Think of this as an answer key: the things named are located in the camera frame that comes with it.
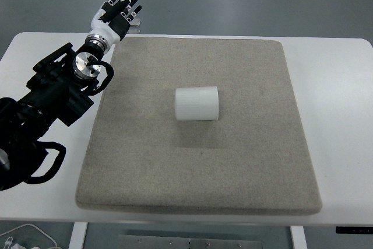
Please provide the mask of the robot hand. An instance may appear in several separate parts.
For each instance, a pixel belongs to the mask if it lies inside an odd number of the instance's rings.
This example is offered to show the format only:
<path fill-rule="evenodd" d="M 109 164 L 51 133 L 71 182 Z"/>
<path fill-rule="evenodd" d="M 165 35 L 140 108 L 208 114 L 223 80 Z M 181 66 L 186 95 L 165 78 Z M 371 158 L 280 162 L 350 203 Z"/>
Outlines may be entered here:
<path fill-rule="evenodd" d="M 107 0 L 94 15 L 91 27 L 94 34 L 105 38 L 109 45 L 121 41 L 127 34 L 132 21 L 141 11 L 138 0 Z"/>

